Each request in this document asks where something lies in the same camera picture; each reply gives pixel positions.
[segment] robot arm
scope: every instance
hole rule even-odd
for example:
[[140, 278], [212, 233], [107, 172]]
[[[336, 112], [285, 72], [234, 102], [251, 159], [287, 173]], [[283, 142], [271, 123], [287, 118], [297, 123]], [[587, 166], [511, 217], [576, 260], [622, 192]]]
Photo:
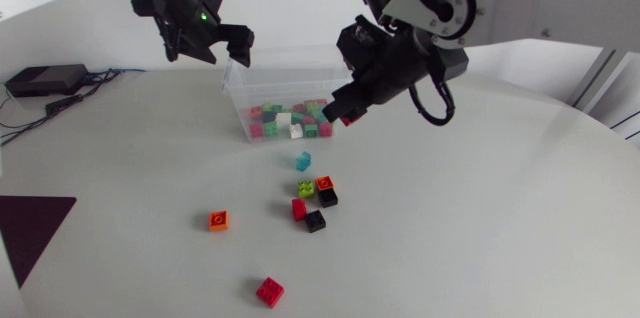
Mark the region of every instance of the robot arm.
[[251, 65], [254, 34], [244, 25], [221, 24], [222, 0], [131, 0], [131, 4], [139, 16], [154, 18], [169, 61], [185, 54], [215, 64], [209, 47], [224, 41], [232, 59]]
[[[640, 51], [637, 1], [364, 0], [385, 30], [358, 17], [342, 31], [338, 47], [354, 81], [334, 92], [324, 113], [348, 125], [408, 89], [418, 111], [444, 125], [455, 109], [446, 81], [466, 70], [463, 48], [536, 38]], [[444, 118], [420, 103], [414, 84], [426, 75], [446, 105]]]

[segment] orange lego brick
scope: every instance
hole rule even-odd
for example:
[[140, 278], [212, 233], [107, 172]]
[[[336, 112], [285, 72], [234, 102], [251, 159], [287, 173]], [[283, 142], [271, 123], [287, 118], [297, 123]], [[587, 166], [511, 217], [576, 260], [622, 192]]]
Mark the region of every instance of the orange lego brick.
[[333, 182], [331, 181], [331, 177], [329, 176], [316, 179], [316, 185], [318, 186], [319, 191], [325, 189], [333, 189]]
[[209, 230], [212, 232], [220, 232], [229, 229], [231, 224], [229, 220], [229, 212], [213, 212], [209, 215]]

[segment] white wall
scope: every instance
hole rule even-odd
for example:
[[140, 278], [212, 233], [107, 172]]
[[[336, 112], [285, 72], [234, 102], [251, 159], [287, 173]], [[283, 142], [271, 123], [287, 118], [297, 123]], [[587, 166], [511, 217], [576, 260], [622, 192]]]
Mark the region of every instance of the white wall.
[[[255, 48], [335, 44], [340, 30], [361, 13], [371, 17], [361, 0], [224, 0], [220, 10], [224, 22], [247, 24], [255, 31]], [[513, 82], [564, 101], [598, 51], [521, 41], [470, 48], [467, 53], [470, 74]], [[224, 65], [224, 45], [218, 44], [214, 53]], [[0, 80], [26, 66], [71, 62], [83, 62], [92, 70], [209, 67], [188, 57], [167, 62], [155, 24], [150, 18], [135, 16], [129, 0], [59, 0], [0, 21]], [[614, 87], [627, 87], [625, 112], [616, 110], [622, 103], [611, 93], [594, 116], [608, 122], [633, 107], [640, 109], [640, 98], [628, 91], [632, 83], [625, 83], [637, 74], [638, 69], [625, 70]]]

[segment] red lego brick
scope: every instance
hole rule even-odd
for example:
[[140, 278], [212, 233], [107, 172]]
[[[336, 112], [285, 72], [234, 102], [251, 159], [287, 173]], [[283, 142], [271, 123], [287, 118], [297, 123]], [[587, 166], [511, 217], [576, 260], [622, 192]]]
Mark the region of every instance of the red lego brick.
[[307, 107], [304, 104], [296, 104], [293, 106], [293, 111], [296, 113], [305, 113], [307, 111]]
[[304, 200], [298, 198], [293, 199], [291, 201], [291, 205], [293, 206], [293, 219], [298, 222], [304, 219], [304, 216], [307, 214], [307, 205]]
[[352, 121], [352, 120], [349, 120], [349, 118], [340, 118], [340, 120], [342, 121], [342, 123], [344, 124], [345, 127], [348, 127], [348, 126], [352, 125], [353, 123], [357, 122], [358, 119]]
[[327, 100], [326, 99], [311, 99], [311, 100], [304, 101], [304, 105], [307, 105], [309, 103], [318, 103], [319, 105], [326, 106], [327, 105]]
[[316, 179], [316, 186], [318, 187], [318, 191], [334, 188], [331, 177], [329, 176]]
[[333, 124], [320, 123], [319, 131], [320, 137], [332, 137], [333, 136]]
[[258, 298], [260, 298], [263, 302], [267, 303], [267, 305], [271, 308], [275, 307], [278, 304], [280, 298], [284, 294], [284, 287], [278, 284], [271, 278], [267, 278], [262, 286], [256, 292]]
[[302, 119], [302, 124], [316, 124], [316, 119], [312, 116], [305, 116]]
[[264, 137], [264, 125], [261, 123], [254, 123], [249, 125], [249, 132], [252, 138]]
[[249, 109], [249, 118], [259, 120], [262, 118], [262, 107], [252, 107]]
[[209, 215], [209, 230], [212, 232], [220, 232], [229, 229], [231, 224], [229, 212], [214, 212]]

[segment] black power adapter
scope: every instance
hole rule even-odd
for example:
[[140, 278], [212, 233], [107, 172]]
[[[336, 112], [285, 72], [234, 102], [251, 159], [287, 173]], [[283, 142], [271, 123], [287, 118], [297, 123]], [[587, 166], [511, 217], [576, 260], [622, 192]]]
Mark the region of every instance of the black power adapter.
[[31, 67], [11, 78], [5, 87], [14, 97], [75, 94], [88, 73], [84, 64]]

